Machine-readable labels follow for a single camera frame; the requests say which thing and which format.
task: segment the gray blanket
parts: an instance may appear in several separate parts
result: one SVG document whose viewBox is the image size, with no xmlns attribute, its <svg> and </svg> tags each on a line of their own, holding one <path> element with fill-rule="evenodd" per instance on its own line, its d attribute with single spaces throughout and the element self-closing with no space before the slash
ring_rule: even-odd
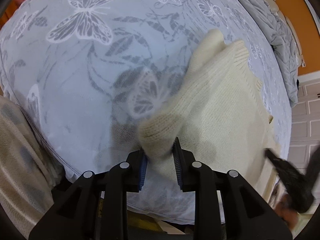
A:
<svg viewBox="0 0 320 240">
<path fill-rule="evenodd" d="M 277 14 L 272 14 L 264 0 L 239 0 L 258 24 L 274 49 L 291 107 L 298 102 L 298 49 L 291 30 Z"/>
</svg>

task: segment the silver screw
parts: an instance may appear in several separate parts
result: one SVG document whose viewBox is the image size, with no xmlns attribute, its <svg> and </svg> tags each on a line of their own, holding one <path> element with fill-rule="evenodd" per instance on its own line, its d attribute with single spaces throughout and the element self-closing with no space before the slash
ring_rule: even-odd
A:
<svg viewBox="0 0 320 240">
<path fill-rule="evenodd" d="M 238 171 L 231 170 L 231 171 L 229 171 L 229 175 L 231 177 L 235 178 L 235 177 L 238 177 L 239 173 L 238 173 Z"/>
<path fill-rule="evenodd" d="M 121 168 L 121 169 L 127 169 L 127 168 L 129 168 L 129 166 L 130 166 L 129 163 L 126 163 L 126 162 L 120 163 L 120 168 Z"/>
<path fill-rule="evenodd" d="M 92 171 L 86 171 L 86 172 L 83 174 L 83 176 L 84 176 L 86 179 L 90 178 L 92 175 L 93 175 Z"/>
<path fill-rule="evenodd" d="M 192 166 L 195 168 L 200 168 L 202 166 L 201 162 L 193 162 Z"/>
</svg>

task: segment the person's hand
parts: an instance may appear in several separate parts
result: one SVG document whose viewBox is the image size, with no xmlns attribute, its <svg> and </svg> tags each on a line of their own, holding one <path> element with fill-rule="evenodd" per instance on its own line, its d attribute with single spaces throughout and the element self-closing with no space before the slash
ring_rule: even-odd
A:
<svg viewBox="0 0 320 240">
<path fill-rule="evenodd" d="M 290 197 L 288 194 L 282 196 L 281 200 L 275 207 L 276 214 L 281 217 L 290 230 L 293 230 L 298 223 L 297 211 L 289 207 Z"/>
</svg>

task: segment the bed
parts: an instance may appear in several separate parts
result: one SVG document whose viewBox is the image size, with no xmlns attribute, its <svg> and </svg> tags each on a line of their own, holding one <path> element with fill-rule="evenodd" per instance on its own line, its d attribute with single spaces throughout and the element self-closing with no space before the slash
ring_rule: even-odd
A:
<svg viewBox="0 0 320 240">
<path fill-rule="evenodd" d="M 284 81 L 272 47 L 238 0 L 126 1 L 26 0 L 0 32 L 4 96 L 23 108 L 70 181 L 87 170 L 109 170 L 139 147 L 137 123 L 176 93 L 192 51 L 212 28 L 227 44 L 244 40 L 287 158 L 291 107 Z M 94 30 L 81 17 L 96 23 Z M 146 67 L 151 71 L 141 75 Z M 137 82 L 161 96 L 136 100 Z M 149 170 L 143 191 L 128 194 L 128 206 L 163 220 L 194 221 L 194 195 L 182 196 L 176 183 Z"/>
</svg>

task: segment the sweater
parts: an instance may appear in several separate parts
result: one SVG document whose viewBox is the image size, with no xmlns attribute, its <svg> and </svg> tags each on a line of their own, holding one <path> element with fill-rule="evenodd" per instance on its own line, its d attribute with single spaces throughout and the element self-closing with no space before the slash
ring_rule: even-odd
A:
<svg viewBox="0 0 320 240">
<path fill-rule="evenodd" d="M 179 137 L 197 161 L 220 172 L 237 170 L 263 196 L 270 191 L 275 174 L 263 150 L 278 152 L 279 145 L 248 57 L 244 41 L 226 45 L 218 29 L 208 32 L 179 92 L 138 127 L 152 169 L 176 180 L 171 148 Z"/>
</svg>

